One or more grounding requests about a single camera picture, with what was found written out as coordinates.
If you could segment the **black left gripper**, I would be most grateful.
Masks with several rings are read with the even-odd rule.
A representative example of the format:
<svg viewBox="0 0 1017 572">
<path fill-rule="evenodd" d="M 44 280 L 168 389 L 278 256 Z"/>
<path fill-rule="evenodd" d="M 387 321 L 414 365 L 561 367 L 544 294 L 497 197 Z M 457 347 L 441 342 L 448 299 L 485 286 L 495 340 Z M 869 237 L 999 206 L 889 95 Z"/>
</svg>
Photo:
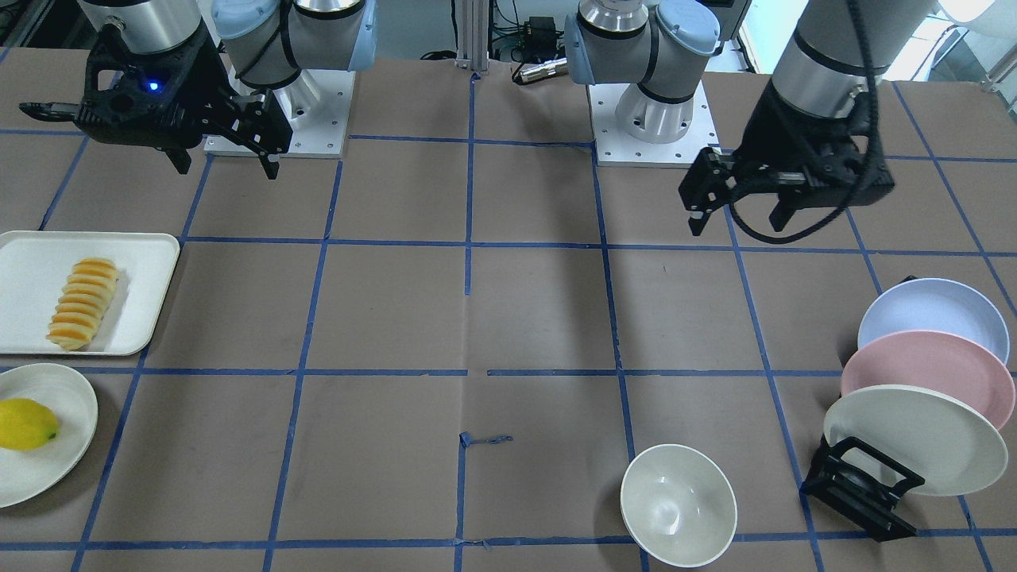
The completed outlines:
<svg viewBox="0 0 1017 572">
<path fill-rule="evenodd" d="M 730 202 L 733 176 L 749 193 L 777 193 L 768 221 L 776 232 L 802 209 L 836 207 L 864 173 L 864 152 L 855 137 L 868 137 L 871 95 L 862 95 L 845 118 L 820 118 L 793 107 L 773 81 L 765 87 L 733 156 L 702 148 L 691 163 L 679 198 L 691 234 L 700 236 L 709 218 Z"/>
</svg>

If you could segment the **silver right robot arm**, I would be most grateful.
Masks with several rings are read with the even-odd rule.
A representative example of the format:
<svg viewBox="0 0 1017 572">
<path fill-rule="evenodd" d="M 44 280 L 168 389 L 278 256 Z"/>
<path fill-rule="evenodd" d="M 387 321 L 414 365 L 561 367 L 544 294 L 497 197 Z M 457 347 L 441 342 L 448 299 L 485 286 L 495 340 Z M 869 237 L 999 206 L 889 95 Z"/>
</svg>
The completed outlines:
<svg viewBox="0 0 1017 572">
<path fill-rule="evenodd" d="M 91 140 L 163 153 L 182 175 L 208 135 L 241 146 L 270 179 L 321 103 L 316 70 L 359 72 L 377 54 L 374 1 L 83 1 L 97 32 L 79 102 L 22 102 Z"/>
</svg>

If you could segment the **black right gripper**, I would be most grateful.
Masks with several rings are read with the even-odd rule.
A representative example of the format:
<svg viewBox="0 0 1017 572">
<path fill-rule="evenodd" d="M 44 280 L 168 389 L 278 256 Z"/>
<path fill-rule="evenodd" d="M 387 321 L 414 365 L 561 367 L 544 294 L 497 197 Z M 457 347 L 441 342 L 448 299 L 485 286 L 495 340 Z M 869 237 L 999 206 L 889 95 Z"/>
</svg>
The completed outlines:
<svg viewBox="0 0 1017 572">
<path fill-rule="evenodd" d="M 149 55 L 128 50 L 120 32 L 101 32 L 80 104 L 21 102 L 19 110 L 36 121 L 74 122 L 103 144 L 185 151 L 228 129 L 226 138 L 254 153 L 270 180 L 293 137 L 275 95 L 236 95 L 208 32 Z"/>
</svg>

